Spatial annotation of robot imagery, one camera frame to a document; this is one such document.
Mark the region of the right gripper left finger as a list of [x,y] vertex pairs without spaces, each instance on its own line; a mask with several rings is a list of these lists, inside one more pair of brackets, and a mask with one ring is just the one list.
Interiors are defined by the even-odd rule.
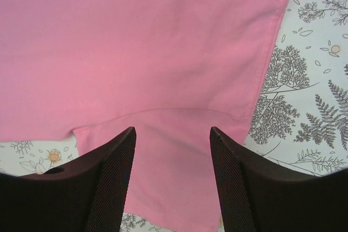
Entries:
[[43,174],[1,174],[1,231],[119,231],[135,143],[130,127]]

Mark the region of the pink t shirt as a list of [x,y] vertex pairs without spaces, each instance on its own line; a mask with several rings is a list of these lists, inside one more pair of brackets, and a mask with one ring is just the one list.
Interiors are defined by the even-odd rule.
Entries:
[[1,141],[133,126],[125,211],[217,231],[209,133],[244,142],[288,0],[1,0]]

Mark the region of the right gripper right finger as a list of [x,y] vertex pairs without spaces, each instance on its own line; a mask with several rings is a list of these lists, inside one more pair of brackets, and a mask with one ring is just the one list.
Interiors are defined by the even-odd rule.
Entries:
[[210,150],[225,231],[347,231],[347,170],[296,172],[216,127]]

